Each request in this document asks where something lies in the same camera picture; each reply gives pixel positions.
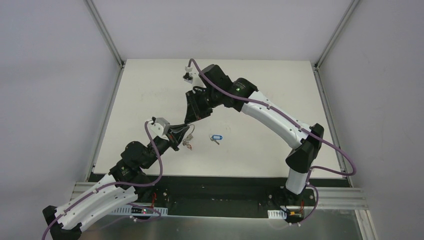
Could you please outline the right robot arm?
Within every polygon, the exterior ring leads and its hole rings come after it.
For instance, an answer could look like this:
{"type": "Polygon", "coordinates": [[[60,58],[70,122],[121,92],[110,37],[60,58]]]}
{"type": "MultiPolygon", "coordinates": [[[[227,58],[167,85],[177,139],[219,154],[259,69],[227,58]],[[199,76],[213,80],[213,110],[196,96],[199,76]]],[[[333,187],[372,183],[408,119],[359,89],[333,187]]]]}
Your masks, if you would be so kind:
{"type": "Polygon", "coordinates": [[[193,85],[192,90],[185,94],[185,124],[209,117],[213,109],[221,105],[259,121],[292,149],[285,160],[289,174],[283,196],[290,205],[302,201],[308,172],[322,146],[318,139],[323,137],[324,128],[318,123],[310,126],[295,119],[275,107],[256,85],[242,77],[232,81],[217,64],[204,68],[198,77],[195,77],[192,68],[187,66],[183,79],[193,85]]]}

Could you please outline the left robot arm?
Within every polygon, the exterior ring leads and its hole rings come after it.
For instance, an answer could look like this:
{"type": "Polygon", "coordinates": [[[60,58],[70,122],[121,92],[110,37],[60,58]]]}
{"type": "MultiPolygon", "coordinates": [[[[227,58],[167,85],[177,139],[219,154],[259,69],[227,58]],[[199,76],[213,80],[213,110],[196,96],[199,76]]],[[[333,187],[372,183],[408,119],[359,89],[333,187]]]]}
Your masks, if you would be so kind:
{"type": "Polygon", "coordinates": [[[147,202],[163,176],[161,156],[168,150],[179,150],[188,124],[160,123],[158,118],[144,124],[149,139],[128,143],[120,160],[91,188],[61,206],[49,205],[42,213],[47,224],[42,239],[77,240],[95,222],[115,209],[136,200],[147,202]]]}

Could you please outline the silver metal keyring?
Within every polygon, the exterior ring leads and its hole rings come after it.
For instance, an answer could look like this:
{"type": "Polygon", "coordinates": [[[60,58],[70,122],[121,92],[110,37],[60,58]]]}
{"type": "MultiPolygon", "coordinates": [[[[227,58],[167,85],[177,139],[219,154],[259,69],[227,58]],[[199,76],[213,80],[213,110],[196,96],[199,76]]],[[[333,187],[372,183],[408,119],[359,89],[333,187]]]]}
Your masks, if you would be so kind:
{"type": "Polygon", "coordinates": [[[195,131],[195,125],[194,124],[189,124],[188,125],[189,126],[189,128],[191,128],[191,131],[189,132],[189,134],[187,135],[187,136],[185,136],[184,137],[184,139],[182,140],[182,145],[184,146],[184,147],[186,147],[187,149],[189,149],[189,150],[192,150],[193,149],[193,147],[192,147],[192,145],[190,144],[190,141],[194,138],[193,137],[193,133],[194,133],[194,131],[195,131]]]}

